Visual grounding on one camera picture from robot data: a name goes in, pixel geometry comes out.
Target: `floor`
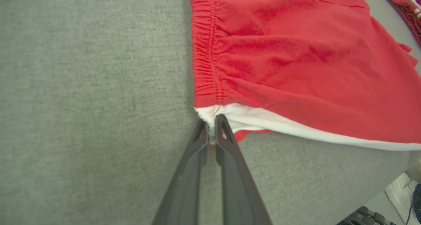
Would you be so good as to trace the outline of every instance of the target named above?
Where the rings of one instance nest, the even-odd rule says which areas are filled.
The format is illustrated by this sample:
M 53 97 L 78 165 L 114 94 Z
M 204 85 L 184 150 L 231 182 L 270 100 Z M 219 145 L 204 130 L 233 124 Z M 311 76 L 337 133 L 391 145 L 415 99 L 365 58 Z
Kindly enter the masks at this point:
M 385 219 L 394 222 L 396 225 L 405 225 L 383 190 L 365 203 L 364 206 L 373 212 L 380 213 Z

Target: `red fabric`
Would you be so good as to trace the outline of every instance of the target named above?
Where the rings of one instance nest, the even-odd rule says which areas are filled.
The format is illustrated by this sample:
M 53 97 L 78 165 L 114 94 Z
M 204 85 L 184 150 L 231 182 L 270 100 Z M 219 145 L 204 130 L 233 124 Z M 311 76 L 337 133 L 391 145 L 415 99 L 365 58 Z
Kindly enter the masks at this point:
M 191 6 L 196 108 L 239 103 L 325 132 L 421 143 L 416 60 L 364 0 Z
M 408 25 L 411 32 L 414 34 L 418 44 L 421 45 L 421 21 L 418 19 L 414 10 L 417 8 L 409 0 L 390 0 L 392 6 L 396 9 L 403 21 Z

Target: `white fabric trim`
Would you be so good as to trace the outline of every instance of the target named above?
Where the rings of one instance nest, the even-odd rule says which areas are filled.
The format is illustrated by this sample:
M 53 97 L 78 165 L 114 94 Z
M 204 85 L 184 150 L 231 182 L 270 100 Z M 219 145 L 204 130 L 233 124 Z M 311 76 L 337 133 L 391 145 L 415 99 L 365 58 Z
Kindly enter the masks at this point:
M 215 126 L 215 116 L 217 114 L 224 114 L 229 120 L 231 129 L 234 133 L 240 130 L 258 131 L 268 129 L 274 132 L 281 132 L 302 138 L 336 144 L 355 145 L 391 151 L 421 150 L 421 144 L 417 143 L 406 144 L 368 140 L 324 132 L 304 126 L 303 124 L 287 119 L 263 108 L 251 108 L 237 103 L 225 106 L 215 105 L 206 108 L 195 108 L 195 110 L 199 114 L 200 118 L 206 121 L 206 123 L 208 123 L 212 128 Z

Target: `gray fabric surface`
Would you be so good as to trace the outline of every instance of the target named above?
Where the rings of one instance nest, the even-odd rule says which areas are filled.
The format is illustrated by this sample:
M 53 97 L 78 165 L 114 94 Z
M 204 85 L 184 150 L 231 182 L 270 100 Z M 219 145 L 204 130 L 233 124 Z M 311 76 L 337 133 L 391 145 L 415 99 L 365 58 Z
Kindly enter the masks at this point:
M 0 0 L 0 224 L 152 222 L 197 120 L 190 16 L 189 0 Z M 240 147 L 274 224 L 335 224 L 420 156 L 277 133 Z M 215 225 L 209 157 L 200 222 Z

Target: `shoe sole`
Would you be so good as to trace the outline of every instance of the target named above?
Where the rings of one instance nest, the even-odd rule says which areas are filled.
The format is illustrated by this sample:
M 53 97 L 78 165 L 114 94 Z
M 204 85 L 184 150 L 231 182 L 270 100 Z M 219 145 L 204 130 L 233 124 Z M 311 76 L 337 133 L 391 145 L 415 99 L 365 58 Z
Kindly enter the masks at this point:
M 392 182 L 390 185 L 388 185 L 385 189 L 384 192 L 386 193 L 386 196 L 388 197 L 388 199 L 390 200 L 390 202 L 392 203 L 393 207 L 396 209 L 397 213 L 400 216 L 400 219 L 402 220 L 403 224 L 406 223 L 406 220 L 408 219 L 408 206 L 405 204 L 404 201 L 400 201 L 399 200 L 399 196 L 397 193 L 397 187 L 399 185 L 399 182 Z M 420 225 L 420 223 L 418 222 L 418 220 L 416 220 L 416 218 L 414 218 L 413 214 L 411 214 L 411 217 L 409 218 L 409 222 L 408 225 Z

